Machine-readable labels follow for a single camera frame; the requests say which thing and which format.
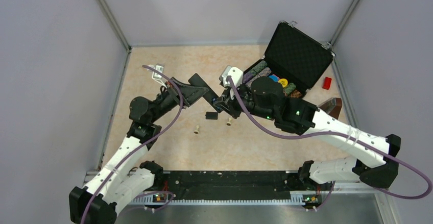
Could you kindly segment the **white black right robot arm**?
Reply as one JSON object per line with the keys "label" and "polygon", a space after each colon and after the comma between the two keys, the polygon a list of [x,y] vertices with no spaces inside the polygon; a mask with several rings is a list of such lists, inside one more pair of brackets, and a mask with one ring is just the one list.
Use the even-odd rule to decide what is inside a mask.
{"label": "white black right robot arm", "polygon": [[361,181],[371,187],[387,189],[398,175],[395,157],[401,139],[394,134],[375,136],[330,116],[301,98],[287,97],[281,85],[259,78],[252,87],[234,75],[221,76],[223,94],[213,104],[234,118],[245,113],[254,123],[271,120],[281,130],[278,138],[316,137],[347,153],[330,161],[307,161],[299,169],[299,182],[305,189],[332,181]]}

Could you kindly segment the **black remote control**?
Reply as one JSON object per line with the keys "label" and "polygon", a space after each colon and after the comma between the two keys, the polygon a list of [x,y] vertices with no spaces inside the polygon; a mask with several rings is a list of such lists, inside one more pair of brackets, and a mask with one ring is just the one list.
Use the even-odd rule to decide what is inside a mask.
{"label": "black remote control", "polygon": [[214,90],[199,76],[198,73],[194,73],[189,79],[188,82],[193,87],[199,88],[203,91],[202,98],[205,99],[212,108],[218,113],[221,113],[223,110],[215,105],[215,102],[212,102],[212,98],[219,96],[214,92]]}

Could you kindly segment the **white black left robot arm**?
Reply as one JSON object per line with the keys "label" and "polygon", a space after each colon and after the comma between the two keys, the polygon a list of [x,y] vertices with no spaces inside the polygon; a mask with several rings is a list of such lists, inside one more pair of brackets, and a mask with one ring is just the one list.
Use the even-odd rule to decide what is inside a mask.
{"label": "white black left robot arm", "polygon": [[73,223],[115,223],[122,210],[144,190],[162,187],[160,167],[149,162],[133,176],[127,174],[167,128],[155,122],[175,107],[180,110],[193,105],[211,92],[199,77],[187,84],[169,79],[152,101],[142,96],[131,100],[129,118],[132,124],[121,145],[101,170],[82,187],[69,194],[69,212]]}

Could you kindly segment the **black remote battery cover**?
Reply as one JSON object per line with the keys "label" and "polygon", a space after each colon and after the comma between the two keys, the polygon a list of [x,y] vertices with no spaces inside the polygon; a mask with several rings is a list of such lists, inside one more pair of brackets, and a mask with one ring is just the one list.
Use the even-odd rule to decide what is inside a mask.
{"label": "black remote battery cover", "polygon": [[205,119],[206,120],[218,120],[218,112],[206,112]]}

